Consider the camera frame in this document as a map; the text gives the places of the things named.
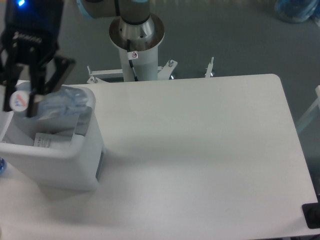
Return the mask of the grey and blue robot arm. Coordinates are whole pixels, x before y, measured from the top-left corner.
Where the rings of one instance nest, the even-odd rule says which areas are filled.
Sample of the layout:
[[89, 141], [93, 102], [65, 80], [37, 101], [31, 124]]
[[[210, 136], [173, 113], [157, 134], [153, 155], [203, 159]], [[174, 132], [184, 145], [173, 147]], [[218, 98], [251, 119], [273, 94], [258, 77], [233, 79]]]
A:
[[[38, 114], [41, 101], [57, 92], [75, 66], [75, 60], [60, 54], [60, 33], [64, 1], [8, 0], [0, 50], [6, 60], [0, 63], [0, 85], [4, 90], [2, 109], [14, 108], [10, 100], [24, 67], [28, 67], [30, 93], [24, 108], [26, 116]], [[123, 79], [126, 82], [156, 81], [158, 47], [165, 36], [161, 19], [150, 10], [147, 0], [79, 0], [78, 8], [91, 18], [113, 20], [109, 37], [118, 48]]]

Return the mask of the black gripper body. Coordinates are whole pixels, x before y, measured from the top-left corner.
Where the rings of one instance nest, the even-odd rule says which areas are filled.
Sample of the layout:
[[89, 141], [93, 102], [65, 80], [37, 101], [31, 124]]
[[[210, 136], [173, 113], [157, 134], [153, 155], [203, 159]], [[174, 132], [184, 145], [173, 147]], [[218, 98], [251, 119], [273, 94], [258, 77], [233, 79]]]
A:
[[29, 65], [28, 54], [35, 49], [39, 66], [48, 64], [58, 47], [63, 0], [8, 0], [0, 44], [9, 52], [18, 45], [16, 62]]

